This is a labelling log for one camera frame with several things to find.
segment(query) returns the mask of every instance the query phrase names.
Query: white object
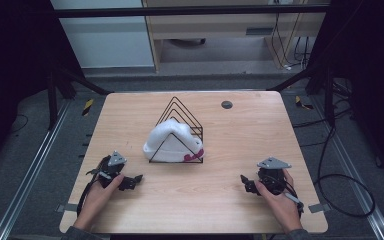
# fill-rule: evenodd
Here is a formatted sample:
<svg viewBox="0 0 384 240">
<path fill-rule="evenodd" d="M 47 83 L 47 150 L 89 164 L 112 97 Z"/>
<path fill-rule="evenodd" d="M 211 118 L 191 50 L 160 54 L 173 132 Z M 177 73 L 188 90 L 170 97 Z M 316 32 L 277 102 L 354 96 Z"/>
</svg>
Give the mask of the white object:
<svg viewBox="0 0 384 240">
<path fill-rule="evenodd" d="M 141 0 L 51 0 L 51 3 L 57 10 L 142 7 Z M 82 69 L 154 67 L 147 24 L 142 16 L 61 18 L 60 22 Z"/>
<path fill-rule="evenodd" d="M 191 134 L 189 125 L 169 119 L 158 124 L 143 146 L 148 159 L 157 162 L 187 162 L 204 155 L 201 139 Z"/>
</svg>

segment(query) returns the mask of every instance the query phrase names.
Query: aluminum rail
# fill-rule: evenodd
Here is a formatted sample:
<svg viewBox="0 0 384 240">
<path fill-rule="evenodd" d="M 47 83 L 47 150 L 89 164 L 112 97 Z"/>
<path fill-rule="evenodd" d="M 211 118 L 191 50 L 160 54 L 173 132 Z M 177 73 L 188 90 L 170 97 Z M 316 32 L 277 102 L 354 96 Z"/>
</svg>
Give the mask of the aluminum rail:
<svg viewBox="0 0 384 240">
<path fill-rule="evenodd" d="M 234 5 L 234 6 L 186 6 L 186 7 L 144 7 L 144 8 L 103 8 L 103 9 L 56 9 L 34 11 L 27 16 L 56 18 L 133 17 L 170 15 L 219 15 L 258 13 L 325 13 L 342 7 L 330 4 L 292 5 Z"/>
<path fill-rule="evenodd" d="M 46 160 L 51 146 L 54 143 L 59 130 L 61 129 L 61 125 L 67 115 L 67 110 L 69 106 L 70 102 L 67 100 L 64 101 L 59 112 L 59 120 L 55 124 L 54 128 L 49 130 L 46 134 L 42 145 L 37 151 L 36 156 L 33 159 L 33 162 L 31 163 L 30 168 L 26 173 L 26 176 L 24 177 L 17 190 L 17 193 L 15 194 L 14 198 L 10 203 L 10 206 L 2 217 L 0 221 L 0 240 L 7 239 L 7 237 L 9 236 L 11 229 L 14 226 L 15 221 L 17 220 L 17 217 L 20 214 L 21 209 L 23 208 L 24 203 L 27 200 L 27 197 L 29 196 L 30 190 L 34 185 L 40 170 L 42 169 L 43 163 Z"/>
<path fill-rule="evenodd" d="M 320 117 L 323 118 L 323 103 L 317 97 L 312 96 L 310 98 L 314 103 L 315 109 L 318 111 Z M 324 122 L 324 124 L 326 131 L 329 132 L 329 124 L 326 122 Z M 351 157 L 348 155 L 345 146 L 337 134 L 332 137 L 332 142 L 335 151 L 338 154 L 338 160 L 345 174 L 364 184 L 362 177 L 358 173 L 357 168 L 352 163 Z M 365 212 L 368 212 L 370 210 L 370 206 L 372 205 L 369 194 L 367 194 L 365 191 L 362 191 L 362 189 L 355 183 L 352 183 L 351 186 L 354 190 L 354 194 L 357 197 L 357 200 L 360 203 L 361 208 Z M 375 211 L 367 217 L 367 220 L 369 221 L 369 224 L 372 227 L 377 239 L 384 240 L 384 217 L 378 206 L 376 206 Z"/>
</svg>

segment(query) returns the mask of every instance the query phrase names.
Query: hand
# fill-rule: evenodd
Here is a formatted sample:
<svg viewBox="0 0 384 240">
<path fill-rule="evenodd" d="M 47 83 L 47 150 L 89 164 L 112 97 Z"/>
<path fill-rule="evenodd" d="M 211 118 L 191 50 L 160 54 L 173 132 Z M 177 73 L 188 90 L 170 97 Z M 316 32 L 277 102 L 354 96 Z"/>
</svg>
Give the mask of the hand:
<svg viewBox="0 0 384 240">
<path fill-rule="evenodd" d="M 73 227 L 83 231 L 90 231 L 94 218 L 105 207 L 112 193 L 118 189 L 121 181 L 123 181 L 123 178 L 123 174 L 118 175 L 106 188 L 103 188 L 99 182 L 93 183 L 86 196 L 82 211 L 74 222 Z"/>
<path fill-rule="evenodd" d="M 289 175 L 286 169 L 283 169 L 283 173 L 286 181 L 293 187 L 294 181 L 291 175 Z M 263 196 L 267 204 L 270 206 L 274 217 L 282 226 L 285 234 L 288 234 L 292 230 L 302 229 L 297 205 L 294 201 L 286 197 L 284 193 L 273 195 L 260 181 L 254 182 L 258 192 L 260 192 L 261 196 Z"/>
</svg>

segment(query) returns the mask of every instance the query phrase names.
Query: black cable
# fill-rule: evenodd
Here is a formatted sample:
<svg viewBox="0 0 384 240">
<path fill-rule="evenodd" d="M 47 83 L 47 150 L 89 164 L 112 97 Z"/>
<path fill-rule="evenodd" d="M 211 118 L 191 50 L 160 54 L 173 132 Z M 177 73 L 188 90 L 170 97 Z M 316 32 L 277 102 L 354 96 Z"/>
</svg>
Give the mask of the black cable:
<svg viewBox="0 0 384 240">
<path fill-rule="evenodd" d="M 308 42 L 309 41 L 310 41 L 310 37 L 307 37 L 307 39 L 305 40 L 305 49 L 304 49 L 304 58 L 303 58 L 303 60 L 305 60 L 305 67 L 307 67 L 307 62 L 308 62 L 307 54 L 310 54 L 310 53 L 308 53 Z"/>
<path fill-rule="evenodd" d="M 292 194 L 292 196 L 298 198 L 298 195 L 297 195 L 297 192 L 295 191 L 294 187 L 288 183 L 287 181 L 279 181 L 278 179 L 272 177 L 272 176 L 269 176 L 269 175 L 264 175 L 264 177 L 266 178 L 270 178 L 270 180 L 273 180 L 275 181 L 277 184 L 280 184 L 282 185 L 282 187 L 286 190 L 289 191 L 290 194 Z"/>
<path fill-rule="evenodd" d="M 86 199 L 86 196 L 89 194 L 89 191 L 90 191 L 90 188 L 92 187 L 92 185 L 98 181 L 98 178 L 96 177 L 98 175 L 98 173 L 101 171 L 101 168 L 102 168 L 102 163 L 103 163 L 104 159 L 101 160 L 101 162 L 99 163 L 98 165 L 98 168 L 95 169 L 95 173 L 93 173 L 93 176 L 92 176 L 92 179 L 90 180 L 90 182 L 86 185 L 85 189 L 83 190 L 83 193 L 82 193 L 82 196 L 80 197 L 80 200 L 79 200 L 79 203 L 77 204 L 77 217 L 80 215 L 80 212 L 82 211 L 82 208 L 83 208 L 83 203 Z"/>
<path fill-rule="evenodd" d="M 322 150 L 322 154 L 320 156 L 320 161 L 319 161 L 319 166 L 317 168 L 317 179 L 316 181 L 314 182 L 314 185 L 318 185 L 319 186 L 319 191 L 320 193 L 322 194 L 323 198 L 330 204 L 330 206 L 337 210 L 338 212 L 342 213 L 342 214 L 345 214 L 347 216 L 350 216 L 350 217 L 356 217 L 356 218 L 365 218 L 365 217 L 368 217 L 370 216 L 375 208 L 376 208 L 376 203 L 375 203 L 375 199 L 373 197 L 373 194 L 369 191 L 369 189 L 364 186 L 361 182 L 359 182 L 358 180 L 350 177 L 350 176 L 346 176 L 344 174 L 327 174 L 327 175 L 324 175 L 324 176 L 320 176 L 321 175 L 321 168 L 322 168 L 322 162 L 323 162 L 323 158 L 324 158 L 324 155 L 325 155 L 325 152 L 326 152 L 326 148 L 327 148 L 327 144 L 329 142 L 329 139 L 330 137 L 334 134 L 334 132 L 336 131 L 336 128 L 335 127 L 332 127 L 329 131 L 329 135 L 327 137 L 327 140 L 323 146 L 323 150 Z M 335 204 L 332 203 L 332 201 L 330 201 L 327 197 L 326 197 L 326 194 L 324 193 L 324 190 L 323 190 L 323 187 L 321 185 L 321 180 L 323 179 L 326 179 L 326 178 L 330 178 L 330 177 L 342 177 L 342 178 L 346 178 L 348 180 L 351 180 L 355 183 L 357 183 L 358 185 L 360 185 L 370 196 L 370 199 L 372 201 L 372 206 L 370 208 L 370 210 L 367 212 L 367 213 L 364 213 L 364 214 L 354 214 L 354 213 L 350 213 L 350 212 L 346 212 L 345 210 L 339 208 L 338 206 L 336 206 Z"/>
<path fill-rule="evenodd" d="M 351 111 L 351 108 L 347 108 L 347 109 L 345 109 L 343 111 L 340 111 L 340 112 L 336 113 L 334 115 L 335 119 L 341 118 L 342 114 L 345 114 L 345 113 L 347 113 L 349 111 Z M 321 122 L 324 122 L 324 121 L 327 121 L 327 120 L 328 120 L 327 118 L 323 118 L 323 119 L 312 121 L 312 122 L 296 123 L 296 124 L 292 124 L 292 127 L 293 128 L 308 127 L 308 126 L 311 126 L 311 125 L 314 125 L 314 124 L 317 124 L 317 123 L 321 123 Z"/>
<path fill-rule="evenodd" d="M 23 128 L 27 125 L 27 123 L 29 122 L 29 118 L 28 118 L 26 115 L 24 115 L 24 114 L 17 114 L 17 117 L 24 117 L 24 118 L 26 119 L 26 122 L 23 124 L 23 126 L 17 128 L 17 129 L 15 129 L 15 130 L 13 130 L 13 131 L 11 131 L 11 133 L 15 133 L 15 132 L 20 131 L 20 130 L 23 129 Z"/>
<path fill-rule="evenodd" d="M 295 50 L 294 50 L 294 59 L 295 61 L 299 61 L 299 59 L 297 58 L 297 48 L 298 48 L 298 45 L 299 45 L 299 42 L 301 41 L 301 37 L 298 37 L 298 40 L 297 40 L 297 43 L 295 44 Z"/>
<path fill-rule="evenodd" d="M 278 0 L 275 0 L 273 2 L 274 2 L 274 4 L 277 4 L 277 5 L 280 4 L 280 2 Z M 283 57 L 285 58 L 286 62 L 289 63 L 289 67 L 292 67 L 292 66 L 295 66 L 295 65 L 299 65 L 299 63 L 291 63 L 291 62 L 289 62 L 288 58 L 286 57 L 285 48 L 283 47 L 282 38 L 280 37 L 278 23 L 279 23 L 279 13 L 276 13 L 276 21 L 275 21 L 275 25 L 274 25 L 274 28 L 273 28 L 273 31 L 272 31 L 272 35 L 271 35 L 271 45 L 272 45 L 274 53 L 276 54 L 277 61 L 279 62 L 279 65 L 281 67 L 283 67 L 282 62 L 280 61 L 279 55 L 277 54 L 277 51 L 275 50 L 275 47 L 274 47 L 274 34 L 275 34 L 275 32 L 277 32 L 277 35 L 278 35 L 278 38 L 279 38 L 279 42 L 280 42 L 280 46 L 282 48 Z"/>
<path fill-rule="evenodd" d="M 300 148 L 303 148 L 303 147 L 312 147 L 312 146 L 317 146 L 317 145 L 322 145 L 322 144 L 325 144 L 325 141 L 323 141 L 323 142 L 319 142 L 319 143 L 311 143 L 311 144 L 299 145 L 299 147 L 300 147 Z"/>
</svg>

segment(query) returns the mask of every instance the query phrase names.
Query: wooden table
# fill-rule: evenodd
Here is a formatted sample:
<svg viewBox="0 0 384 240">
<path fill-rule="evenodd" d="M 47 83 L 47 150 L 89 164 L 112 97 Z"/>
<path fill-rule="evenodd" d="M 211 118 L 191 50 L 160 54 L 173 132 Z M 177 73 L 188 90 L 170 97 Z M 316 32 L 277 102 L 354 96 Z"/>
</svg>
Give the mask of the wooden table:
<svg viewBox="0 0 384 240">
<path fill-rule="evenodd" d="M 203 163 L 149 163 L 142 147 L 173 96 L 202 124 Z M 224 109 L 223 101 L 233 107 Z M 135 190 L 117 191 L 96 221 L 95 233 L 276 233 L 280 226 L 262 197 L 245 192 L 240 175 L 256 179 L 260 162 L 274 156 L 289 172 L 305 204 L 304 228 L 327 230 L 282 98 L 277 92 L 164 92 L 108 95 L 69 203 L 77 204 L 90 181 L 85 173 L 114 150 L 128 159 L 123 173 L 143 174 Z M 76 213 L 65 211 L 65 232 Z"/>
</svg>

